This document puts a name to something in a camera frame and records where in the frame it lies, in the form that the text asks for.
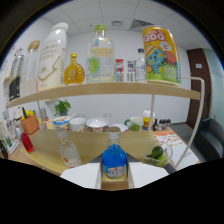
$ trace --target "ceiling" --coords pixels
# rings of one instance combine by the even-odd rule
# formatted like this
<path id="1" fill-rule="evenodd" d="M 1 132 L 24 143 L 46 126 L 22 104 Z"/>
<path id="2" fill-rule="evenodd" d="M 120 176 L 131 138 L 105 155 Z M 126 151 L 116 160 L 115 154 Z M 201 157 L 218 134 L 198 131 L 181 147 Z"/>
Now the ceiling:
<path id="1" fill-rule="evenodd" d="M 197 28 L 172 9 L 150 0 L 73 0 L 48 11 L 42 18 L 54 24 L 68 24 L 67 34 L 75 36 L 94 32 L 97 24 L 107 30 L 141 32 L 143 27 L 132 29 L 134 20 L 162 26 L 174 36 L 178 46 L 185 50 L 212 49 Z M 122 26 L 112 26 L 121 21 Z"/>

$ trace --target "ceiling light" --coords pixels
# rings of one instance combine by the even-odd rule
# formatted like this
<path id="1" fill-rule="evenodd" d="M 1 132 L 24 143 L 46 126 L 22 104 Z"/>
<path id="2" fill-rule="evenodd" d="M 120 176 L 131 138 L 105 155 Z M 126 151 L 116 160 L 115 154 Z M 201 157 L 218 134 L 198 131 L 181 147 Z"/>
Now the ceiling light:
<path id="1" fill-rule="evenodd" d="M 122 21 L 112 21 L 112 26 L 122 26 Z"/>

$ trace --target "potted plant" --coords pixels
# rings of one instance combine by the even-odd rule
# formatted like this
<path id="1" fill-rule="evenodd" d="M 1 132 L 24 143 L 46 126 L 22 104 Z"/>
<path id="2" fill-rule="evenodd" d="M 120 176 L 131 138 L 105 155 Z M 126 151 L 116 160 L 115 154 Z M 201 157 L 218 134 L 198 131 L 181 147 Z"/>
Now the potted plant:
<path id="1" fill-rule="evenodd" d="M 71 105 L 70 103 L 65 100 L 65 101 L 61 101 L 58 100 L 59 104 L 55 105 L 55 115 L 54 116 L 67 116 L 68 111 L 71 109 Z"/>

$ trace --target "red bottle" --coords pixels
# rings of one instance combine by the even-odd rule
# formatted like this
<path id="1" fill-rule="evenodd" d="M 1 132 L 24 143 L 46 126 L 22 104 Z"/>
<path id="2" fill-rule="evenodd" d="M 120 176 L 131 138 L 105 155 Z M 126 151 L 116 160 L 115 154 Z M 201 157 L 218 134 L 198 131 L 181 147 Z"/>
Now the red bottle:
<path id="1" fill-rule="evenodd" d="M 35 149 L 34 149 L 34 147 L 33 147 L 33 144 L 32 144 L 32 142 L 31 142 L 31 140 L 30 140 L 30 137 L 29 137 L 29 135 L 26 133 L 26 132 L 24 132 L 24 130 L 23 130 L 23 128 L 22 128 L 23 126 L 22 126 L 22 124 L 19 126 L 19 128 L 20 128 L 20 131 L 21 131 L 21 141 L 22 141 L 22 143 L 23 143 L 23 145 L 24 145 L 24 147 L 25 147 L 25 149 L 26 149 L 26 151 L 28 152 L 28 153 L 32 153 Z"/>

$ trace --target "white bottle cap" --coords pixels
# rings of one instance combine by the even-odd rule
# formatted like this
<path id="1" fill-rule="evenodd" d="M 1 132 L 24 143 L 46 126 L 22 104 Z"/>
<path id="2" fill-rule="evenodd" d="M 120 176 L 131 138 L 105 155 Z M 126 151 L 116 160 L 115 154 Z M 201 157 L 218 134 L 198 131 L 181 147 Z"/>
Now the white bottle cap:
<path id="1" fill-rule="evenodd" d="M 67 136 L 67 130 L 65 128 L 56 129 L 59 138 L 65 138 Z"/>
<path id="2" fill-rule="evenodd" d="M 51 32 L 57 29 L 63 29 L 65 32 L 68 30 L 67 23 L 58 23 L 51 28 Z"/>

